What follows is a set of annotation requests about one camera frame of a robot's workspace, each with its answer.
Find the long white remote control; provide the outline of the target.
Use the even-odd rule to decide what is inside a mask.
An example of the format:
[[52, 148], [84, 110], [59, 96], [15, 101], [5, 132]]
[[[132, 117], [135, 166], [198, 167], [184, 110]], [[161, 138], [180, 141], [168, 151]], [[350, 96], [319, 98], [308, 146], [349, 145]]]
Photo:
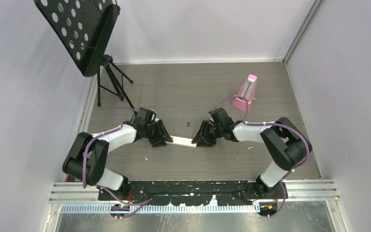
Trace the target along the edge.
[[191, 148], [195, 148], [197, 146], [197, 144], [192, 143], [192, 139], [190, 138], [172, 136], [171, 139], [172, 139], [172, 142], [167, 142], [168, 144], [191, 147]]

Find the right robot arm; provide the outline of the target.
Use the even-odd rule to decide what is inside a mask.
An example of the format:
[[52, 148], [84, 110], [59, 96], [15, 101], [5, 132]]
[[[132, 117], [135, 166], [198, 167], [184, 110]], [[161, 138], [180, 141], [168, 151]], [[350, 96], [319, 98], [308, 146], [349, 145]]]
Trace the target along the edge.
[[233, 121], [223, 108], [211, 110], [211, 119], [204, 120], [192, 144], [214, 146], [217, 139], [232, 142], [263, 143], [272, 162], [254, 183], [255, 193], [269, 198], [294, 169], [307, 161], [313, 148], [310, 141], [286, 117], [277, 121], [249, 123]]

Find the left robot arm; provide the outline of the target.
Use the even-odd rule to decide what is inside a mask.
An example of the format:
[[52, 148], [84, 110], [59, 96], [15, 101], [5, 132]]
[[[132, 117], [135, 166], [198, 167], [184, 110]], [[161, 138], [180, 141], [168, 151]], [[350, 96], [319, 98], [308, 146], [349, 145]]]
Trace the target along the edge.
[[107, 188], [117, 200], [123, 200], [129, 193], [128, 186], [124, 184], [128, 179], [106, 168], [107, 156], [111, 151], [143, 138], [152, 147], [166, 146], [173, 141], [162, 120], [156, 118], [156, 113], [141, 107], [134, 110], [129, 121], [116, 128], [95, 134], [77, 134], [63, 162], [63, 173], [81, 180], [84, 188]]

